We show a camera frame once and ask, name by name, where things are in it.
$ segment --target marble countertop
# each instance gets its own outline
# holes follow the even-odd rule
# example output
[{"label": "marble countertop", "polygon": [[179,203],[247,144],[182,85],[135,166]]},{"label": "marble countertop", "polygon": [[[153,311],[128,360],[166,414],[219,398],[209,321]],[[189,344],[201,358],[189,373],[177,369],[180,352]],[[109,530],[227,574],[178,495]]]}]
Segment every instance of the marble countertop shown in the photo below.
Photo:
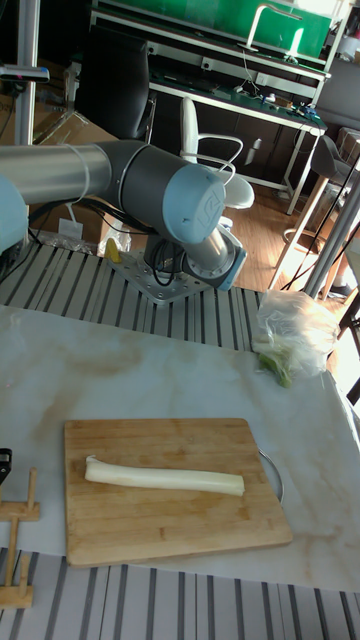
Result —
[{"label": "marble countertop", "polygon": [[[251,353],[2,306],[0,353],[1,446],[14,456],[4,499],[25,499],[38,467],[41,519],[21,523],[19,548],[65,551],[66,420],[241,417],[280,469],[294,541],[152,566],[360,590],[359,440],[328,373],[283,389]],[[8,533],[0,523],[3,546]]]}]

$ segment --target yellow object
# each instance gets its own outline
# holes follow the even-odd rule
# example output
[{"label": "yellow object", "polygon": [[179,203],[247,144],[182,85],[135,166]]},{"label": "yellow object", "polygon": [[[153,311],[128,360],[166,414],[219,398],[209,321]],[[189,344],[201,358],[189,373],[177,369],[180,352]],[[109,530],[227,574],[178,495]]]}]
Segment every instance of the yellow object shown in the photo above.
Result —
[{"label": "yellow object", "polygon": [[109,258],[116,264],[120,264],[121,262],[121,256],[119,254],[114,238],[109,238],[106,243],[105,258]]}]

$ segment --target metal grate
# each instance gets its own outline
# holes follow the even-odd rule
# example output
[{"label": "metal grate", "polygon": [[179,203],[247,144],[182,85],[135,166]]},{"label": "metal grate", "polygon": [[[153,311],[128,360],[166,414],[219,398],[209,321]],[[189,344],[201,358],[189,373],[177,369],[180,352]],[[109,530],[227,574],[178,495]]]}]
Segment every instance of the metal grate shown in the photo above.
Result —
[{"label": "metal grate", "polygon": [[[260,294],[211,289],[160,307],[106,261],[34,246],[0,303],[242,351]],[[35,553],[30,574],[34,606],[2,612],[0,640],[360,640],[359,594],[127,565],[72,569]]]},{"label": "metal grate", "polygon": [[157,305],[109,268],[106,260],[46,246],[0,287],[0,303],[179,340],[251,348],[260,294],[208,289]]}]

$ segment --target workbench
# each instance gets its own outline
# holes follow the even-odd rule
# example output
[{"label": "workbench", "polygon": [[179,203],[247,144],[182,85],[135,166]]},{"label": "workbench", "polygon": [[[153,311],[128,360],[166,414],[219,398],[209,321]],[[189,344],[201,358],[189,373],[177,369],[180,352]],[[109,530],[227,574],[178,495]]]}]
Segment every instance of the workbench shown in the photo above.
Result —
[{"label": "workbench", "polygon": [[[158,306],[106,261],[37,247],[0,287],[0,304],[249,351],[261,295],[209,289]],[[0,553],[0,581],[6,551]],[[34,607],[4,612],[0,638],[353,640],[358,594],[121,566],[77,570],[33,553]]]},{"label": "workbench", "polygon": [[[236,42],[241,38],[236,39],[234,36],[226,38],[224,34],[207,33],[207,30],[201,33],[197,29],[194,30],[191,25],[177,24],[174,21],[166,20],[164,16],[155,17],[146,11],[125,7],[112,0],[100,3],[95,0],[93,2],[91,24],[99,24],[108,28],[120,26],[125,32],[146,39],[148,51],[151,54],[149,63],[152,68],[157,66],[158,57],[168,58],[170,61],[174,59],[177,62],[186,62],[188,66],[193,65],[195,69],[196,66],[202,66],[205,71],[209,68],[221,74],[228,74],[229,87],[241,84],[243,78],[247,80],[252,78],[252,81],[256,82],[258,70],[263,69],[268,76],[268,87],[271,90],[285,91],[289,95],[300,97],[306,103],[311,100],[313,104],[316,104],[324,82],[330,77],[328,65],[325,65],[325,69],[318,68],[325,64],[322,60],[312,58],[305,60],[303,64],[292,64],[284,61],[283,55],[279,55],[277,51],[249,52],[237,46]],[[291,215],[309,174],[313,150],[319,136],[323,135],[327,129],[320,117],[304,118],[284,108],[277,109],[274,105],[262,104],[258,99],[236,94],[229,87],[222,87],[218,94],[216,91],[214,94],[205,93],[194,87],[181,86],[181,83],[174,84],[161,78],[160,75],[157,79],[153,74],[150,81],[151,89],[180,98],[188,96],[202,104],[266,120],[269,123],[277,124],[280,127],[289,127],[298,132],[293,152],[280,182],[243,175],[249,182],[287,192],[290,199],[287,214]],[[306,133],[311,135],[311,144],[307,143],[305,151],[302,144]],[[293,187],[290,181],[292,169],[299,153],[305,152],[306,162],[304,162],[300,177]]]}]

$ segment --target black cable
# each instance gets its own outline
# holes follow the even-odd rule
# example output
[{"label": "black cable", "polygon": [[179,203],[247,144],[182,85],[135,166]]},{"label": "black cable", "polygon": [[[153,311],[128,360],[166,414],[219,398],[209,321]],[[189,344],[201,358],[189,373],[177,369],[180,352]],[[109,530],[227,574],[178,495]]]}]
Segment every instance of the black cable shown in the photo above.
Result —
[{"label": "black cable", "polygon": [[347,186],[348,186],[348,184],[349,184],[349,182],[350,182],[350,180],[351,180],[351,178],[352,178],[352,175],[353,175],[353,173],[354,173],[354,171],[355,171],[355,169],[356,169],[356,166],[357,166],[357,164],[358,164],[358,161],[359,161],[359,160],[360,160],[360,154],[358,155],[358,157],[356,158],[355,162],[354,162],[354,163],[353,163],[353,165],[351,166],[351,169],[350,169],[350,171],[349,171],[349,173],[348,173],[348,175],[347,175],[347,178],[346,178],[346,180],[345,180],[344,184],[342,185],[342,187],[341,187],[341,189],[340,189],[339,193],[337,194],[337,196],[336,196],[336,198],[335,198],[334,202],[333,202],[333,203],[332,203],[332,205],[330,206],[330,208],[329,208],[329,210],[328,210],[327,214],[325,215],[325,217],[324,217],[324,219],[323,219],[322,223],[320,224],[320,226],[319,226],[319,228],[318,228],[317,232],[315,233],[315,235],[314,235],[314,237],[313,237],[313,239],[312,239],[312,241],[311,241],[311,243],[310,243],[310,246],[309,246],[308,250],[306,251],[305,256],[303,257],[303,259],[302,259],[302,261],[301,261],[301,264],[298,266],[297,270],[295,271],[295,274],[294,274],[293,278],[292,278],[289,282],[287,282],[287,284],[285,284],[285,285],[281,288],[281,291],[283,291],[284,289],[289,290],[289,289],[290,289],[290,287],[291,287],[291,285],[292,285],[296,280],[298,280],[299,278],[301,278],[301,276],[305,275],[308,271],[310,271],[310,269],[312,269],[312,268],[313,268],[313,265],[311,265],[311,267],[308,267],[305,271],[303,271],[300,275],[298,275],[298,274],[299,274],[299,272],[300,272],[300,269],[302,268],[302,266],[303,266],[303,264],[304,264],[304,262],[305,262],[305,260],[306,260],[306,258],[310,255],[310,252],[311,252],[311,250],[312,250],[312,248],[313,248],[313,246],[314,246],[314,244],[315,244],[316,240],[318,239],[318,237],[319,237],[319,235],[320,235],[320,233],[321,233],[321,231],[322,231],[322,229],[323,229],[324,225],[326,224],[326,222],[327,222],[327,221],[328,221],[328,219],[330,218],[330,216],[331,216],[332,212],[334,211],[334,209],[335,209],[336,205],[338,204],[338,202],[339,202],[339,200],[340,200],[340,198],[341,198],[341,196],[342,196],[343,192],[344,192],[344,191],[345,191],[345,189],[347,188]]},{"label": "black cable", "polygon": [[95,198],[83,198],[81,200],[81,206],[88,207],[91,210],[97,209],[101,213],[108,213],[113,218],[116,218],[117,220],[121,220],[121,222],[123,222],[124,224],[127,224],[130,227],[133,227],[137,231],[140,231],[142,234],[151,235],[156,233],[153,227],[149,227],[146,224],[137,220],[136,218],[133,218],[133,216],[125,213],[124,211],[121,211],[120,209],[117,209],[116,207],[113,207],[112,205],[109,205],[106,202],[100,202]]},{"label": "black cable", "polygon": [[114,231],[116,231],[117,233],[128,233],[128,234],[131,234],[132,236],[148,236],[149,235],[148,233],[145,233],[144,231],[126,231],[125,229],[117,229],[112,224],[110,224],[110,222],[108,222],[108,220],[106,220],[105,216],[98,209],[95,209],[95,207],[94,208],[93,207],[89,207],[89,208],[94,213],[97,213],[97,215],[100,216],[100,218],[102,218],[102,220],[105,222],[105,224],[107,224],[111,229],[114,229]]},{"label": "black cable", "polygon": [[4,133],[5,129],[6,129],[6,127],[9,124],[9,120],[10,120],[12,114],[14,113],[14,107],[15,107],[15,96],[13,96],[11,107],[10,107],[10,111],[8,113],[8,116],[7,116],[4,124],[3,124],[3,128],[0,131],[0,140],[1,140],[2,136],[3,136],[3,133]]},{"label": "black cable", "polygon": [[[36,211],[32,211],[32,213],[29,216],[29,224],[33,224],[36,220],[38,220],[41,216],[45,215],[45,213],[47,213],[47,211],[49,210],[49,208],[53,209],[55,207],[58,207],[62,204],[67,204],[67,203],[73,203],[76,202],[77,200],[73,199],[73,200],[56,200],[54,202],[47,202],[46,204],[41,205],[41,207],[38,207],[36,209]],[[138,230],[138,232],[136,231],[124,231],[124,230],[119,230],[119,229],[115,229],[116,231],[119,231],[119,233],[128,233],[131,235],[150,235],[155,233],[155,229],[153,229],[152,227],[147,227],[145,224],[143,224],[142,222],[139,222],[138,220],[136,220],[135,218],[133,218],[132,216],[129,216],[127,214],[123,214],[123,212],[120,211],[120,209],[116,209],[114,207],[111,207],[110,205],[108,205],[107,203],[104,202],[100,202],[99,200],[96,200],[95,198],[83,198],[81,201],[81,206],[84,206],[88,209],[90,209],[91,211],[94,211],[95,213],[97,213],[98,215],[100,215],[102,217],[102,219],[104,220],[104,222],[106,222],[106,224],[109,225],[109,227],[111,227],[112,229],[115,229],[115,227],[113,227],[105,218],[104,215],[105,213],[108,213],[109,215],[111,215],[113,218],[115,218],[116,220],[120,220],[120,222],[123,222],[126,225],[129,225],[131,227],[134,227],[135,229]]]},{"label": "black cable", "polygon": [[[41,226],[39,227],[39,230],[38,230],[38,232],[37,232],[37,234],[36,234],[36,236],[35,236],[35,239],[36,239],[36,240],[38,240],[38,239],[39,239],[40,231],[41,231],[41,229],[43,228],[44,224],[47,222],[47,220],[48,220],[48,218],[49,218],[49,216],[50,216],[50,213],[51,213],[51,212],[52,212],[52,209],[50,209],[50,211],[48,212],[48,214],[47,214],[47,216],[46,216],[45,220],[42,222]],[[29,251],[27,252],[27,254],[26,254],[25,258],[24,258],[23,260],[21,260],[21,262],[19,262],[19,264],[17,264],[17,265],[16,265],[16,267],[14,267],[13,269],[11,269],[11,270],[10,270],[10,271],[9,271],[9,272],[4,276],[4,277],[3,277],[3,278],[1,278],[1,280],[0,280],[0,285],[2,285],[2,283],[3,283],[7,278],[9,278],[9,276],[11,276],[13,273],[15,273],[15,271],[16,271],[19,267],[21,267],[21,266],[22,266],[22,265],[27,261],[27,259],[28,259],[28,258],[29,258],[29,256],[30,256],[30,253],[32,252],[32,250],[33,250],[33,248],[34,248],[34,246],[35,246],[35,243],[34,243],[34,244],[31,244],[31,246],[30,246],[30,248],[29,248]]]},{"label": "black cable", "polygon": [[29,235],[32,237],[32,239],[34,240],[34,242],[36,242],[37,244],[42,244],[39,240],[39,238],[35,235],[35,233],[33,233],[31,231],[31,229],[28,229],[28,233]]},{"label": "black cable", "polygon": [[[159,262],[161,263],[161,261],[162,261],[162,264],[164,265],[164,262],[165,262],[165,251],[166,251],[167,247],[170,244],[171,244],[172,253],[173,253],[171,272],[170,272],[168,280],[166,282],[162,282],[160,280],[160,278],[158,277],[157,273],[156,273],[157,266],[158,266],[157,265],[157,259],[158,259],[158,255],[160,256],[160,253],[161,253],[162,254],[162,258],[159,258]],[[152,271],[153,271],[153,276],[155,278],[155,281],[157,282],[157,284],[160,287],[169,287],[170,284],[172,283],[172,281],[174,280],[174,278],[175,278],[175,268],[176,268],[176,265],[175,265],[176,257],[177,257],[177,254],[176,254],[176,244],[175,244],[175,242],[169,242],[168,240],[162,239],[154,247],[154,250],[153,250],[152,255],[151,255],[151,268],[152,268]]]},{"label": "black cable", "polygon": [[[360,222],[358,222],[358,224],[356,225],[355,229],[352,231],[350,238],[346,241],[346,243],[344,244],[343,248],[341,249],[341,251],[338,253],[338,255],[336,256],[334,262],[332,263],[331,266],[333,266],[338,260],[340,260],[341,256],[344,254],[344,252],[346,251],[346,249],[348,248],[350,242],[353,240],[356,232],[360,229]],[[299,273],[296,277],[294,276],[294,278],[291,281],[291,284],[293,284],[295,282],[295,280],[298,280],[299,278],[301,278],[302,276],[305,275],[305,273],[307,273],[308,271],[310,271],[311,269],[313,269],[314,265],[312,264],[310,267],[308,267],[307,269],[305,269],[305,271],[302,271],[301,273]],[[285,287],[287,287],[287,285],[285,284],[282,288],[281,291],[284,291]]]}]

